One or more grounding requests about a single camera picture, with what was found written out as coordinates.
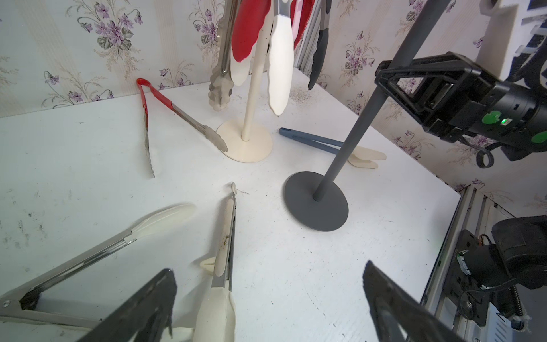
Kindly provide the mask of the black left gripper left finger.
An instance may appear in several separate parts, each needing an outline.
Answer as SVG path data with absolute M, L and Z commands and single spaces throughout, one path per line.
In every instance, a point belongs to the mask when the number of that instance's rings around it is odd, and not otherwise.
M 160 341 L 172 334 L 177 294 L 174 272 L 163 269 L 81 341 Z

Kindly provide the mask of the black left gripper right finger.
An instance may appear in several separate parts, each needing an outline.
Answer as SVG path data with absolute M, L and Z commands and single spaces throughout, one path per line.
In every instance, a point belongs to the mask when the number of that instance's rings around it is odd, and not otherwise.
M 461 341 L 372 261 L 363 272 L 370 316 L 379 341 Z

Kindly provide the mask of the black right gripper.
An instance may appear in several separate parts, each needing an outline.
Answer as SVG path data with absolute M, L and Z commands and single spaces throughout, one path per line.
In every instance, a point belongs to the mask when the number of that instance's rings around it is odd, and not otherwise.
M 426 132 L 449 143 L 468 133 L 512 87 L 453 52 L 417 58 L 408 66 L 391 63 L 379 65 L 376 84 Z

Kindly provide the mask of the black silicone tip tongs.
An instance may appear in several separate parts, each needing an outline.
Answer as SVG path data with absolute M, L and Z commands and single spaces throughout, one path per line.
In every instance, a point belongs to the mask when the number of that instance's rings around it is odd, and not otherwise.
M 311 67 L 311 74 L 309 76 L 308 89 L 311 91 L 316 85 L 317 80 L 321 74 L 323 64 L 325 61 L 326 51 L 328 48 L 329 38 L 329 21 L 330 11 L 332 8 L 331 0 L 324 0 L 321 2 L 321 17 L 319 26 L 319 35 L 316 43 L 316 51 L 313 54 L 313 63 Z

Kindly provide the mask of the red silicone tip tongs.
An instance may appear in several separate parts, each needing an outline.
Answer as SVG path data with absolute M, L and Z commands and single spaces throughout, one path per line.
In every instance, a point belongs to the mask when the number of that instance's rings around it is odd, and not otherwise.
M 293 48 L 303 38 L 315 1 L 303 0 L 291 3 L 291 27 L 293 31 Z M 259 32 L 264 26 L 266 15 L 270 12 L 272 1 L 242 1 L 234 23 L 232 33 L 232 59 L 242 63 L 251 55 L 252 49 L 258 41 Z

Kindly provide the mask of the steel tongs white ring large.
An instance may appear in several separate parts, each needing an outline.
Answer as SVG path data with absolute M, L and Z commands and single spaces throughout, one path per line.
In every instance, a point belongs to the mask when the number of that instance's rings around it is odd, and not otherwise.
M 272 31 L 266 36 L 269 41 L 269 68 L 268 94 L 269 106 L 273 113 L 280 116 L 287 107 L 292 74 L 293 74 L 293 31 L 291 27 L 291 2 L 272 1 Z M 232 59 L 232 45 L 230 54 L 230 71 L 232 81 L 240 86 L 249 73 L 250 56 L 242 63 Z

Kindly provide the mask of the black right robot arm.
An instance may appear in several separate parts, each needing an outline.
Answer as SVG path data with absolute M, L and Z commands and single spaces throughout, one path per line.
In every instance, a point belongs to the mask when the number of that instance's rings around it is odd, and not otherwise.
M 502 81 L 453 52 L 404 67 L 383 61 L 375 82 L 424 129 L 477 151 L 477 165 L 494 165 L 500 148 L 510 161 L 546 151 L 546 25 L 541 24 Z

